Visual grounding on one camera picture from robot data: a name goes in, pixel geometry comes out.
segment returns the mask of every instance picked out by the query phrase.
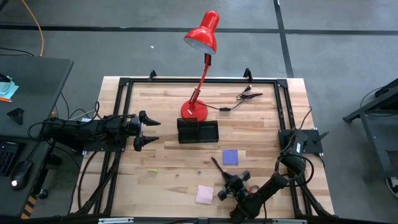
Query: orange cable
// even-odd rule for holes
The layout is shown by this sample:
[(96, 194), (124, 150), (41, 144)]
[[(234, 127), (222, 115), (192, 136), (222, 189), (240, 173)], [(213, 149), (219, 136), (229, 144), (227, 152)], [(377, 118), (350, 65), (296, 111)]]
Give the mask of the orange cable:
[(37, 19), (35, 17), (35, 15), (33, 15), (33, 12), (29, 9), (29, 6), (26, 4), (25, 0), (21, 0), (22, 3), (24, 3), (26, 9), (29, 11), (30, 15), (32, 16), (33, 20), (35, 21), (37, 28), (39, 28), (40, 31), (40, 36), (42, 38), (42, 50), (40, 51), (40, 57), (43, 57), (43, 50), (44, 50), (44, 37), (43, 37), (43, 32), (42, 32), (42, 28), (39, 25), (39, 22), (37, 22)]

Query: wooden table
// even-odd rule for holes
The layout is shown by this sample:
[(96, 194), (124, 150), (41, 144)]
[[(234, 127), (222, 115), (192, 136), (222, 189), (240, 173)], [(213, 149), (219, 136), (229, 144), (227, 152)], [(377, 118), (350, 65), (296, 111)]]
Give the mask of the wooden table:
[[(116, 91), (120, 77), (104, 77), (99, 102), (100, 115), (113, 113)], [(288, 79), (290, 99), (296, 126), (300, 126), (309, 110), (304, 80)], [(205, 83), (200, 99), (215, 107), (234, 106), (235, 97), (248, 84)], [(212, 217), (228, 218), (236, 205), (232, 197), (220, 201), (217, 193), (223, 189), (224, 180), (210, 157), (222, 164), (223, 149), (238, 149), (239, 165), (222, 166), (231, 174), (241, 175), (248, 170), (251, 178), (246, 187), (262, 186), (272, 175), (280, 148), (277, 132), (280, 129), (276, 110), (274, 87), (269, 84), (254, 84), (252, 93), (262, 96), (245, 101), (231, 112), (209, 108), (207, 120), (217, 120), (220, 140), (218, 143), (179, 144), (177, 118), (182, 103), (189, 99), (194, 83), (135, 83), (132, 88), (130, 113), (146, 110), (148, 116), (161, 122), (160, 126), (144, 127), (146, 136), (158, 136), (159, 140), (146, 145), (141, 152), (133, 149), (129, 138), (126, 151), (122, 153), (118, 180), (113, 201), (112, 216), (129, 217)], [(312, 116), (305, 120), (303, 129), (313, 128)], [(98, 185), (104, 153), (97, 153), (84, 176), (81, 195), (84, 203)], [(89, 155), (85, 156), (83, 167)], [(333, 213), (325, 171), (319, 158), (308, 156), (315, 165), (315, 175), (308, 184), (324, 208)], [(280, 173), (286, 173), (281, 165)], [(211, 205), (195, 202), (197, 186), (215, 188)], [(105, 189), (104, 207), (108, 188)], [(304, 212), (302, 194), (298, 188), (300, 208)], [(278, 191), (267, 202), (269, 218), (292, 218), (292, 199), (288, 187)], [(72, 212), (77, 210), (77, 193), (73, 198)], [(264, 217), (264, 211), (258, 218)]]

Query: black container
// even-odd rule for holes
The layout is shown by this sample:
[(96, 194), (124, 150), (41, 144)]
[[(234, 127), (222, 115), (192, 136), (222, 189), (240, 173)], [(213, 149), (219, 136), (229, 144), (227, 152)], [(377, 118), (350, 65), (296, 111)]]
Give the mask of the black container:
[(217, 121), (198, 121), (196, 118), (177, 118), (178, 142), (218, 142)]

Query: computer mouse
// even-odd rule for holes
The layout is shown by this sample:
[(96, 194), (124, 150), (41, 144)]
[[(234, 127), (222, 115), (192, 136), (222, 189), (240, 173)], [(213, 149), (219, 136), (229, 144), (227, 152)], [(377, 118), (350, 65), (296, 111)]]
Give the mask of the computer mouse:
[(33, 162), (31, 161), (20, 161), (13, 168), (10, 174), (11, 188), (13, 190), (22, 190), (26, 187), (32, 165)]

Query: wheel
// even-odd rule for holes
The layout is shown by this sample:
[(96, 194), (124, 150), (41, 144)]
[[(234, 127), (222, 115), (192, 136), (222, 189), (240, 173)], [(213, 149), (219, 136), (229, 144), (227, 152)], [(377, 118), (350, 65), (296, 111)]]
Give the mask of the wheel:
[(49, 196), (49, 192), (47, 190), (40, 190), (39, 195), (37, 196), (39, 199), (46, 199)]

